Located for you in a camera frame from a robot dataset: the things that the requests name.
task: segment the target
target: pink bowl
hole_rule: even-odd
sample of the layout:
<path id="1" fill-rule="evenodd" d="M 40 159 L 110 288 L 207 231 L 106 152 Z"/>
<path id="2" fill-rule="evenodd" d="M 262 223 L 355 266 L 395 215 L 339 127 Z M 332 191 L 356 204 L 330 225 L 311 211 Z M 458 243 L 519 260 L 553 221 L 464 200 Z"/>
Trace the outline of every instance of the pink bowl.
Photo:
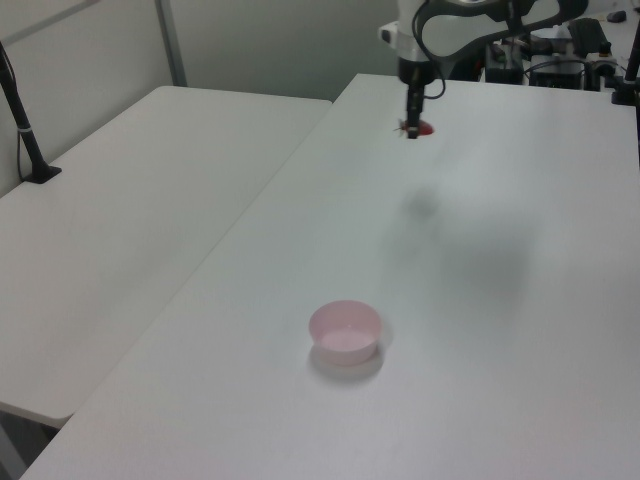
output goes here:
<path id="1" fill-rule="evenodd" d="M 309 321 L 309 332 L 323 360 L 351 366 L 364 362 L 376 351 L 382 322 L 369 305 L 340 300 L 316 310 Z"/>

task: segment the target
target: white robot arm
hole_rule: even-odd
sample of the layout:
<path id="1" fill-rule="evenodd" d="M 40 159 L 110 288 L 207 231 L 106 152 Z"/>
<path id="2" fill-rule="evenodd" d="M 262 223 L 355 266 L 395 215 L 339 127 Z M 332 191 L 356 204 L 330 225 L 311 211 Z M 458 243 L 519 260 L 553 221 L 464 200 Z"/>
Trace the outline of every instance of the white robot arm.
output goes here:
<path id="1" fill-rule="evenodd" d="M 559 25 L 582 15 L 588 0 L 398 0 L 399 20 L 380 29 L 398 52 L 406 83 L 407 135 L 417 138 L 424 87 L 457 60 L 495 40 Z"/>

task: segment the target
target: wire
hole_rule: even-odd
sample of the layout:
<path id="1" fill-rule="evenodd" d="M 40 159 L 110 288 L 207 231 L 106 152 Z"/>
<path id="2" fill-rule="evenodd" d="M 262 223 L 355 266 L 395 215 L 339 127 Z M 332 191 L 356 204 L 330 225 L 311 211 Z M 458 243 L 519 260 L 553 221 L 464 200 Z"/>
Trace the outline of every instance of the wire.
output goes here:
<path id="1" fill-rule="evenodd" d="M 523 73 L 527 76 L 527 78 L 529 78 L 527 74 L 533 72 L 534 70 L 538 70 L 539 68 L 544 68 L 544 67 L 550 67 L 552 65 L 561 65 L 563 63 L 579 63 L 583 67 L 586 67 L 587 65 L 587 62 L 585 62 L 584 60 L 551 60 L 549 62 L 542 62 L 532 67 L 529 67 Z"/>
<path id="2" fill-rule="evenodd" d="M 13 80 L 13 84 L 15 85 L 16 72 L 13 71 L 13 65 L 11 65 L 11 60 L 9 60 L 9 55 L 7 55 L 7 52 L 5 51 L 2 43 L 0 43 L 0 53 L 2 53 L 2 58 L 4 58 L 5 62 L 7 62 L 7 65 L 9 66 L 9 71 L 11 72 L 11 79 Z"/>
<path id="3" fill-rule="evenodd" d="M 533 72 L 534 70 L 538 70 L 539 68 L 544 68 L 544 67 L 550 67 L 550 66 L 553 66 L 553 65 L 560 65 L 560 64 L 563 64 L 563 63 L 579 63 L 579 64 L 581 64 L 583 66 L 582 75 L 585 74 L 587 68 L 589 67 L 589 62 L 585 62 L 584 60 L 577 60 L 577 59 L 576 60 L 551 60 L 551 61 L 548 61 L 548 62 L 538 63 L 537 65 L 534 65 L 534 66 L 532 66 L 530 68 L 527 68 L 523 73 L 524 73 L 525 77 L 530 78 L 529 77 L 529 73 Z M 607 60 L 598 60 L 598 61 L 595 61 L 593 63 L 594 63 L 594 65 L 617 66 L 617 67 L 620 67 L 623 71 L 625 71 L 625 72 L 627 71 L 626 68 L 624 68 L 622 65 L 620 65 L 620 64 L 618 64 L 616 62 L 609 62 Z"/>
<path id="4" fill-rule="evenodd" d="M 422 36 L 418 35 L 418 17 L 422 13 L 422 10 L 425 9 L 428 5 L 429 5 L 429 0 L 425 0 L 425 2 L 420 6 L 420 8 L 418 8 L 418 10 L 416 10 L 416 14 L 413 16 L 413 20 L 411 22 L 411 30 L 412 30 L 412 33 L 413 33 L 413 38 L 418 43 L 418 46 L 420 47 L 420 50 L 422 50 L 422 53 L 424 53 L 424 55 L 429 59 L 429 61 L 431 63 L 433 63 L 433 65 L 436 68 L 436 73 L 438 74 L 438 76 L 440 77 L 440 80 L 442 81 L 442 91 L 438 95 L 435 95 L 435 96 L 425 95 L 424 98 L 426 98 L 427 100 L 437 100 L 439 98 L 442 98 L 444 93 L 447 91 L 447 81 L 445 80 L 444 75 L 442 74 L 442 70 L 440 69 L 440 65 L 433 58 L 433 55 L 431 55 L 431 52 L 429 52 L 429 50 L 427 50 L 427 47 L 425 46 L 424 42 L 422 41 Z"/>
<path id="5" fill-rule="evenodd" d="M 18 146 L 16 148 L 18 155 L 16 156 L 16 162 L 18 164 L 18 177 L 20 177 L 20 181 L 24 182 L 24 177 L 22 176 L 22 167 L 20 166 L 20 132 L 18 133 Z"/>

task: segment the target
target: table surface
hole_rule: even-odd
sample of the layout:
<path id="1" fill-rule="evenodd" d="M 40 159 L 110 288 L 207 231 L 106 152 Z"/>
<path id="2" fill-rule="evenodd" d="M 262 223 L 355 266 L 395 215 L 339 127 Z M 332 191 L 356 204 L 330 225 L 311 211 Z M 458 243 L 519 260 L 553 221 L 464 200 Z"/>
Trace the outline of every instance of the table surface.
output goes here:
<path id="1" fill-rule="evenodd" d="M 24 480 L 635 478 L 634 109 L 450 82 L 409 141 L 405 93 L 356 77 Z M 307 332 L 343 298 L 352 369 Z"/>
<path id="2" fill-rule="evenodd" d="M 0 409 L 60 426 L 329 102 L 162 87 L 0 200 Z"/>

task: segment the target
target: white wall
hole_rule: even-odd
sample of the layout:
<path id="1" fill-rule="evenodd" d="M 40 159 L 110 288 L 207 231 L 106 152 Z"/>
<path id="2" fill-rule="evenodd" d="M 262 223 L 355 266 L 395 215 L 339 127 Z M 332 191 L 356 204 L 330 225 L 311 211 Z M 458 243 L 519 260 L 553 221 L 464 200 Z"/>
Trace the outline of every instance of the white wall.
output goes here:
<path id="1" fill-rule="evenodd" d="M 393 75 L 377 40 L 396 0 L 171 0 L 187 83 L 335 100 L 356 73 Z"/>
<path id="2" fill-rule="evenodd" d="M 151 0 L 101 0 L 6 50 L 47 161 L 155 87 L 171 84 Z M 0 196 L 18 184 L 15 135 L 0 95 Z"/>

